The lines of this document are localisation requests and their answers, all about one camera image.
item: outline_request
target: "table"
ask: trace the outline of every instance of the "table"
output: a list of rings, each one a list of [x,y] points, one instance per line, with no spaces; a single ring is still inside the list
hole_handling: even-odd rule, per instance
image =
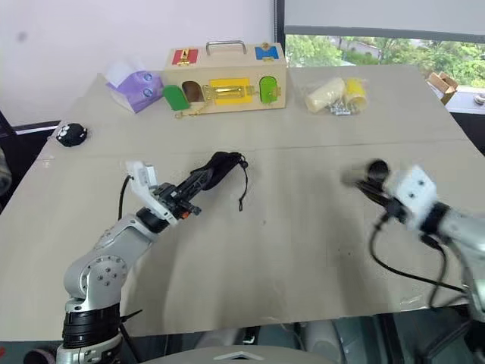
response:
[[[318,77],[361,75],[369,109],[318,117],[299,108],[298,88]],[[122,310],[133,335],[204,331],[418,309],[429,286],[392,275],[371,261],[367,238],[381,209],[340,183],[351,164],[382,157],[392,168],[418,163],[442,200],[482,214],[480,153],[406,66],[290,71],[285,110],[173,119],[164,101],[130,115],[98,78],[63,122],[90,127],[80,147],[49,140],[0,216],[0,340],[57,340],[64,317],[65,269],[115,223],[124,161],[142,159],[158,181],[177,183],[216,150],[249,162],[249,193],[237,168],[202,207],[165,231],[129,274]],[[457,184],[456,176],[461,176]],[[128,193],[125,212],[140,203]],[[435,278],[436,253],[399,224],[378,252],[397,268]],[[459,284],[450,259],[447,281]],[[443,291],[441,299],[453,293]]]

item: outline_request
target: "wooden box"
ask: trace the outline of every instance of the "wooden box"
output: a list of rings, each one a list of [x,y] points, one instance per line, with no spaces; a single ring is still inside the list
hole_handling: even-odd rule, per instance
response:
[[[279,43],[208,42],[172,49],[161,73],[178,115],[284,108],[286,59]]]

